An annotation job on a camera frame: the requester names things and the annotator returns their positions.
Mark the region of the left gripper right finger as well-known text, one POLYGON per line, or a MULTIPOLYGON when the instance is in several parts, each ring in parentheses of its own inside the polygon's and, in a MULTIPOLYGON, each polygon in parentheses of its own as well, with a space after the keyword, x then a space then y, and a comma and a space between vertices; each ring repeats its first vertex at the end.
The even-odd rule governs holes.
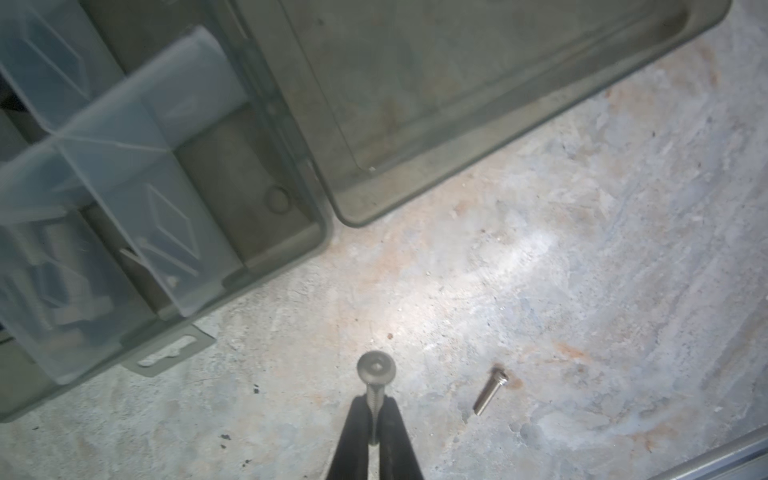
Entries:
POLYGON ((377 419, 380 480, 423 480, 395 399, 385 396, 377 419))

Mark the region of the silver button head screw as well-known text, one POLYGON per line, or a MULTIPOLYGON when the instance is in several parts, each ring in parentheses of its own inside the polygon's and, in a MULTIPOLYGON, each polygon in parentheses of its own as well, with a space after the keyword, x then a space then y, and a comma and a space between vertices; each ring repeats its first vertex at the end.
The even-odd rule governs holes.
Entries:
POLYGON ((366 403, 371 413, 369 444, 375 446, 379 443, 378 423, 384 405, 385 388, 396 377, 396 364, 388 353, 373 350, 360 357, 357 372, 366 385, 366 403))

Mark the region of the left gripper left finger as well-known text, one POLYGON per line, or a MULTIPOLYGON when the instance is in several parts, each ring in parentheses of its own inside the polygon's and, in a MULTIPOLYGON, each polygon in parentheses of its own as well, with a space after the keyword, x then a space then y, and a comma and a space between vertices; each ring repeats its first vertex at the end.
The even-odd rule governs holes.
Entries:
POLYGON ((365 395, 351 402, 327 480, 367 480, 372 416, 365 395))

